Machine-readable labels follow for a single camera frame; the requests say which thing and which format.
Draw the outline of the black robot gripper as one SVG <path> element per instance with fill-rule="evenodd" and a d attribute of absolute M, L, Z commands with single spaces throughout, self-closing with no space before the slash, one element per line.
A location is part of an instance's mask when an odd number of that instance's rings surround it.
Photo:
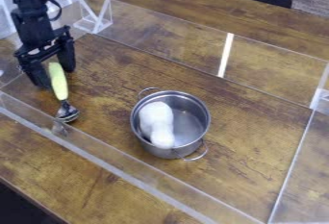
<path fill-rule="evenodd" d="M 46 10 L 22 12 L 14 9 L 11 16 L 23 43 L 15 52 L 22 70 L 36 87 L 50 88 L 50 77 L 42 61 L 56 55 L 66 72 L 71 73 L 76 68 L 70 27 L 63 26 L 54 30 Z"/>

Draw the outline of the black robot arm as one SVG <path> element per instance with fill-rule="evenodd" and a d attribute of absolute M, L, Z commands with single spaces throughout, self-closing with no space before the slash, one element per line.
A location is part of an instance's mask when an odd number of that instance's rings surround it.
<path fill-rule="evenodd" d="M 76 68 L 71 27 L 64 25 L 52 29 L 51 23 L 59 19 L 62 12 L 50 18 L 47 2 L 62 8 L 55 0 L 14 0 L 16 8 L 11 11 L 22 42 L 20 48 L 15 51 L 19 67 L 34 85 L 44 88 L 50 88 L 50 77 L 43 61 L 56 56 L 66 72 L 71 73 Z"/>

